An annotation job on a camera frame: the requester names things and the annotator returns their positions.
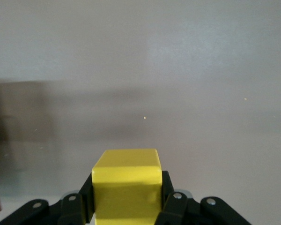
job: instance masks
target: yellow block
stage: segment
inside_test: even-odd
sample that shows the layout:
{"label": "yellow block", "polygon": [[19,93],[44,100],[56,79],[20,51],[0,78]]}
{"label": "yellow block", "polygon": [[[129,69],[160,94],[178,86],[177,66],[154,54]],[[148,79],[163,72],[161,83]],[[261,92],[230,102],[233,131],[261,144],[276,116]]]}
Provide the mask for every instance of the yellow block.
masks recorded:
{"label": "yellow block", "polygon": [[161,211],[155,149],[107,150],[92,170],[96,225],[153,225]]}

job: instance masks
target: bolt head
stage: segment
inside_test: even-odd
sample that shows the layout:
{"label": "bolt head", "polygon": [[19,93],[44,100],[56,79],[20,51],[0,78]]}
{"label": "bolt head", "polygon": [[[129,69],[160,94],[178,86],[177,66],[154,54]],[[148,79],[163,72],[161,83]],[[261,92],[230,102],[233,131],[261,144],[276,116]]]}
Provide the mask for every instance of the bolt head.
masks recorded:
{"label": "bolt head", "polygon": [[216,202],[215,202],[215,200],[214,200],[213,198],[208,198],[208,199],[206,200],[206,202],[207,202],[209,205],[215,205],[215,204],[216,204]]}
{"label": "bolt head", "polygon": [[76,199],[76,196],[75,196],[75,195],[69,197],[69,201],[74,201],[75,199]]}
{"label": "bolt head", "polygon": [[32,207],[35,209],[35,208],[38,208],[40,207],[42,204],[40,202],[37,202],[35,203]]}
{"label": "bolt head", "polygon": [[182,195],[180,193],[175,193],[173,196],[174,196],[174,198],[177,198],[177,199],[182,198]]}

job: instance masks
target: white surface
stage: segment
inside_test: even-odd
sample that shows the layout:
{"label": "white surface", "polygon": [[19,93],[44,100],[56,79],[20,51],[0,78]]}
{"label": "white surface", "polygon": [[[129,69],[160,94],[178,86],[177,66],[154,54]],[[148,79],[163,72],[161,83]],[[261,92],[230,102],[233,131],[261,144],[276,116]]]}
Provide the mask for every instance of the white surface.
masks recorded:
{"label": "white surface", "polygon": [[281,225],[281,1],[0,0],[0,78],[46,81],[0,85],[0,219],[157,148],[175,188]]}

